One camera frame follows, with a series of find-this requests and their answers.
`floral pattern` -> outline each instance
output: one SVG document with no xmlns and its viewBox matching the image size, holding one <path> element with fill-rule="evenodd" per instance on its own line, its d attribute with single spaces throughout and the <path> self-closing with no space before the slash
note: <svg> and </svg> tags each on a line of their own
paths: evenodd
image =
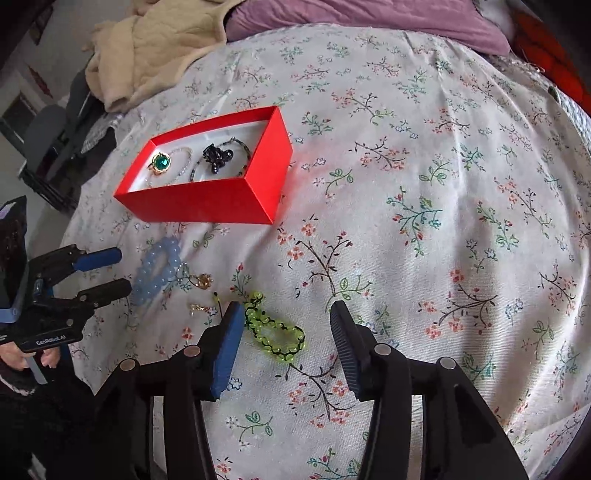
<svg viewBox="0 0 591 480">
<path fill-rule="evenodd" d="M 453 357 L 530 478 L 543 478 L 591 404 L 590 157 L 548 87 L 516 59 L 378 28 L 279 29 L 196 61 L 124 117 L 83 186 L 63 243 L 116 245 L 123 261 L 56 293 L 133 280 L 164 236 L 178 238 L 183 264 L 150 305 L 124 299 L 88 321 L 71 347 L 77 373 L 96 391 L 126 356 L 169 358 L 229 301 L 263 291 L 307 347 L 280 364 L 243 335 L 227 390 L 203 406 L 217 476 L 354 479 L 371 405 L 355 400 L 335 354 L 328 312 L 344 300 L 409 358 Z M 157 133 L 268 105 L 294 148 L 275 225 L 149 224 L 112 198 Z M 213 288 L 194 288 L 204 273 Z M 204 309 L 191 315 L 193 303 Z M 413 403 L 410 479 L 421 419 Z M 154 453 L 164 464 L 162 444 Z"/>
</svg>

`beige blanket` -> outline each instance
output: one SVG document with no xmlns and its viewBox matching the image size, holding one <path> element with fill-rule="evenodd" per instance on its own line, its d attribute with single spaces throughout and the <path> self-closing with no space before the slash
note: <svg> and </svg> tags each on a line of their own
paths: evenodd
<svg viewBox="0 0 591 480">
<path fill-rule="evenodd" d="M 108 112 L 126 112 L 172 87 L 192 62 L 226 43 L 224 16 L 243 1 L 133 0 L 133 16 L 93 31 L 90 90 Z"/>
</svg>

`bracelet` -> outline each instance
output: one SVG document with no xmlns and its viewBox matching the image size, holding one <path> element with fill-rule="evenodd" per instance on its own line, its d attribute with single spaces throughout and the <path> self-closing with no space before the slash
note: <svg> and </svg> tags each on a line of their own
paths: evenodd
<svg viewBox="0 0 591 480">
<path fill-rule="evenodd" d="M 240 145 L 246 152 L 246 162 L 250 162 L 252 158 L 251 149 L 248 148 L 248 146 L 243 141 L 238 140 L 236 137 L 232 137 L 230 140 L 220 143 L 217 147 L 214 144 L 211 144 L 205 150 L 203 150 L 205 161 L 212 166 L 212 174 L 217 175 L 219 169 L 224 167 L 226 163 L 228 163 L 233 158 L 234 152 L 232 150 L 222 150 L 220 148 L 231 143 L 237 143 Z M 194 181 L 195 172 L 197 171 L 197 166 L 199 164 L 200 162 L 197 162 L 191 171 L 191 176 L 189 177 L 190 182 Z"/>
<path fill-rule="evenodd" d="M 191 164 L 191 159 L 193 158 L 193 150 L 191 150 L 189 147 L 179 147 L 175 148 L 170 153 L 159 152 L 152 157 L 152 161 L 150 162 L 150 165 L 148 165 L 148 169 L 152 172 L 152 175 L 154 177 L 159 177 L 160 175 L 162 175 L 170 169 L 170 166 L 172 165 L 171 157 L 177 152 L 186 153 L 187 162 L 185 163 L 183 169 L 177 173 L 177 176 L 174 178 L 174 180 L 171 180 L 168 183 L 161 185 L 160 187 L 168 187 L 169 185 L 172 185 L 185 174 L 189 165 Z M 146 181 L 148 183 L 148 187 L 153 188 L 152 180 L 146 179 Z"/>
<path fill-rule="evenodd" d="M 250 328 L 255 336 L 257 342 L 260 342 L 264 351 L 269 352 L 271 355 L 275 355 L 281 362 L 290 363 L 294 357 L 306 347 L 306 334 L 302 328 L 297 325 L 289 325 L 285 322 L 279 322 L 275 319 L 270 318 L 265 311 L 261 311 L 258 307 L 262 303 L 265 296 L 256 291 L 249 296 L 249 300 L 245 302 L 245 326 Z M 279 328 L 285 332 L 289 332 L 294 337 L 294 343 L 287 346 L 285 350 L 283 348 L 274 345 L 271 340 L 262 335 L 262 329 L 264 327 Z"/>
<path fill-rule="evenodd" d="M 181 267 L 180 251 L 178 239 L 166 236 L 148 250 L 135 276 L 134 289 L 131 293 L 131 301 L 134 305 L 140 306 L 152 300 L 167 283 L 176 277 Z M 161 252 L 167 254 L 168 258 L 160 276 L 157 277 L 152 273 L 152 269 L 156 256 Z"/>
</svg>

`orange fabric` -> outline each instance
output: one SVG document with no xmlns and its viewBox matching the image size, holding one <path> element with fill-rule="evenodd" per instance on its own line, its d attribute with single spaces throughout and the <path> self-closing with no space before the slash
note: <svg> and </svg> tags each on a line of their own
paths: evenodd
<svg viewBox="0 0 591 480">
<path fill-rule="evenodd" d="M 552 33 L 542 22 L 523 12 L 515 12 L 514 18 L 519 28 L 514 40 L 515 52 L 543 69 L 544 75 L 591 115 L 591 96 Z"/>
</svg>

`purple pillow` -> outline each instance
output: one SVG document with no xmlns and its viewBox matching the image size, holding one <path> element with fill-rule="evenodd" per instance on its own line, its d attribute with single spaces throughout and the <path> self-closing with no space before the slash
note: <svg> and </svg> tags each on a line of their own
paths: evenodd
<svg viewBox="0 0 591 480">
<path fill-rule="evenodd" d="M 418 30 L 482 53 L 507 55 L 509 43 L 472 0 L 246 0 L 226 24 L 228 41 L 306 23 Z"/>
</svg>

